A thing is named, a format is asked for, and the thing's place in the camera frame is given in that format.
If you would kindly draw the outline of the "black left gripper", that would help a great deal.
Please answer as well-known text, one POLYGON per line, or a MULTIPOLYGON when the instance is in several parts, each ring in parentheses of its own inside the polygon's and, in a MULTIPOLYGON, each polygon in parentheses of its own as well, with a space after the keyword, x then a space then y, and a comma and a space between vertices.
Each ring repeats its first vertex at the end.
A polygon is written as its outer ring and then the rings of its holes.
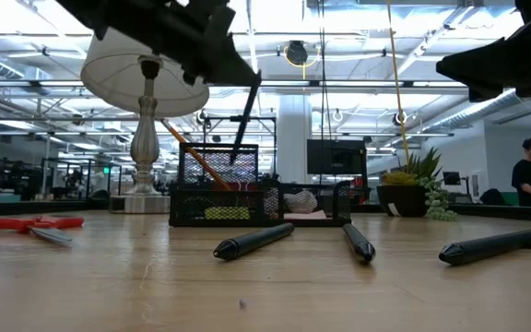
POLYGON ((181 65, 183 80, 232 86, 259 86, 255 72, 237 53, 230 25, 230 0, 55 0, 98 41, 110 31, 147 46, 181 65))

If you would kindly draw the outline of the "black pen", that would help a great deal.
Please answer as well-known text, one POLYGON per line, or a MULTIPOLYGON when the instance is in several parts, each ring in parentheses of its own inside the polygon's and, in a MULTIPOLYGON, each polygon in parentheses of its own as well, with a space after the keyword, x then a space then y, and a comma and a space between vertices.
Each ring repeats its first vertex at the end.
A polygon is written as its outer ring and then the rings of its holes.
POLYGON ((238 153, 241 149, 242 139, 246 131, 246 126, 248 125, 250 121, 251 112, 254 107, 254 101, 257 96, 257 92, 259 90, 261 82, 262 82, 262 72, 258 71, 256 74, 255 82, 252 84, 250 88, 250 92, 249 92, 245 107, 243 109, 243 113, 239 119, 239 127, 238 127, 235 140, 233 143, 233 150, 230 154, 230 165, 232 165, 236 161, 238 153))
POLYGON ((213 256, 225 261, 235 260, 261 247, 291 235, 294 231, 292 223, 283 223, 274 227, 246 233, 221 242, 214 250, 213 256))
POLYGON ((342 226, 354 255, 363 263, 370 264, 375 258, 376 250, 368 239, 352 224, 342 226))
POLYGON ((520 249, 531 249, 531 230, 449 243, 438 257, 451 266, 463 266, 520 249))

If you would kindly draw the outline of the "yellow pencil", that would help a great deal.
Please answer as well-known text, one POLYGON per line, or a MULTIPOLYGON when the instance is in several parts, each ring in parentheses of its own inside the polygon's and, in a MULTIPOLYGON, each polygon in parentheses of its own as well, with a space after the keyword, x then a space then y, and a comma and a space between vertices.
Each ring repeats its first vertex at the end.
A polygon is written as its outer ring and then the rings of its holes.
POLYGON ((171 133, 171 135, 180 143, 185 144, 185 149, 194 157, 194 159, 208 172, 213 179, 224 189, 229 191, 228 184, 207 164, 207 162, 200 156, 200 154, 193 149, 185 139, 169 124, 165 118, 159 118, 159 122, 171 133))

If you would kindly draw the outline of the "black mesh desk organizer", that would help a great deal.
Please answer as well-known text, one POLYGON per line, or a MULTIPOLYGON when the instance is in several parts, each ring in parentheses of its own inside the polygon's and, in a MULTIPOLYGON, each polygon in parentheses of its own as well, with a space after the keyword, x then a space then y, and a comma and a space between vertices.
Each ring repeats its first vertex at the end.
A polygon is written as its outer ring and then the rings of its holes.
POLYGON ((233 144, 188 143, 228 184, 224 190, 180 145, 178 178, 170 188, 173 227, 341 227, 351 222, 349 181, 337 184, 286 184, 258 174, 259 147, 241 145, 230 165, 233 144), (249 219, 206 219, 212 207, 249 208, 249 219), (328 219, 284 219, 285 213, 322 210, 328 219))

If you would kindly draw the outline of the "pink sticky note pad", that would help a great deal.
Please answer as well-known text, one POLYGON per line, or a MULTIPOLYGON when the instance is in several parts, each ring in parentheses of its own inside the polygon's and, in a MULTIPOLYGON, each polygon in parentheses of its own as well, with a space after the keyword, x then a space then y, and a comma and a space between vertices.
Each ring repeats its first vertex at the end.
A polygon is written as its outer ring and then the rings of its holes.
POLYGON ((285 213, 284 219, 328 219, 322 210, 311 213, 285 213))

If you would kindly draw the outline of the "red handled scissors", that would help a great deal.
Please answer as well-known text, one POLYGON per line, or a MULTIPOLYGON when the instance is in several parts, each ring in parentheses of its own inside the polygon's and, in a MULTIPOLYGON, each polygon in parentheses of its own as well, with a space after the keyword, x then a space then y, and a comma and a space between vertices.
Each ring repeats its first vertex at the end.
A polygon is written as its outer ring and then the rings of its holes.
POLYGON ((0 216, 0 230, 31 233, 43 240, 60 244, 72 242, 72 237, 65 232, 65 229, 82 228, 84 224, 85 219, 79 216, 0 216))

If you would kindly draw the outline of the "black office chair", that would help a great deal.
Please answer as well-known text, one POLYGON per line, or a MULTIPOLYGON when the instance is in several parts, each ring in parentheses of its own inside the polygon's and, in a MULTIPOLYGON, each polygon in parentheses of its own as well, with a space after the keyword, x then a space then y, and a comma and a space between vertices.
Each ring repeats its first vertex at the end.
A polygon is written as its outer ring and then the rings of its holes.
POLYGON ((504 199, 502 193, 495 188, 485 191, 479 198, 483 205, 488 206, 507 206, 508 203, 504 199))

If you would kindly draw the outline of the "white shade table lamp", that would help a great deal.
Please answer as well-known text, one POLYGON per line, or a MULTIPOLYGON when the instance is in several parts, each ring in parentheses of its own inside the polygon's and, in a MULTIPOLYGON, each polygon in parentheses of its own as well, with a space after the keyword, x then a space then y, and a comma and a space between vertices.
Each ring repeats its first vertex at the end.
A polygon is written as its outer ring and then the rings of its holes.
POLYGON ((139 115, 130 147, 136 164, 134 187, 125 195, 124 212, 167 213, 170 199, 153 186, 153 163, 159 158, 155 119, 202 109, 209 99, 208 86, 200 78, 186 83, 179 64, 114 29, 91 41, 80 78, 95 96, 139 115))

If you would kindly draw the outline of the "black monitor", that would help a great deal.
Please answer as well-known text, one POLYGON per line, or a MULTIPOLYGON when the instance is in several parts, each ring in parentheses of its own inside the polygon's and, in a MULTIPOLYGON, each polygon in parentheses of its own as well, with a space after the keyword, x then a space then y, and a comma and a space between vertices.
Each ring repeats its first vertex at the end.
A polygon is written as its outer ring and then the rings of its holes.
POLYGON ((307 141, 307 173, 363 175, 366 172, 366 147, 363 141, 307 141))

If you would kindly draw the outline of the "potted succulent plant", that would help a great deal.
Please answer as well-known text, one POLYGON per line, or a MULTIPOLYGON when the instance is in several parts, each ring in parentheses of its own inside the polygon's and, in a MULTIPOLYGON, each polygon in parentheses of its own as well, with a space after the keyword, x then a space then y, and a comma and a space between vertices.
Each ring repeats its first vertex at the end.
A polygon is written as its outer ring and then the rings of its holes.
POLYGON ((431 148, 424 157, 411 153, 406 164, 380 177, 377 195, 381 208, 392 217, 426 217, 455 221, 448 193, 437 179, 441 154, 431 148))

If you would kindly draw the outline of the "black aluminium table frame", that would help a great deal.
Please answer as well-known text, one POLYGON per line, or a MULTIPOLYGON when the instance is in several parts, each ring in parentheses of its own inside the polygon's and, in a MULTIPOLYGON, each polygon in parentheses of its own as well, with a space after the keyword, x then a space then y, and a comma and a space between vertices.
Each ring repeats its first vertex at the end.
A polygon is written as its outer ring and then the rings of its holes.
MULTIPOLYGON (((450 205, 449 208, 458 215, 531 221, 531 207, 456 204, 450 205)), ((121 213, 124 211, 124 200, 117 198, 116 203, 93 203, 87 200, 0 202, 0 215, 44 214, 82 210, 109 210, 121 213)))

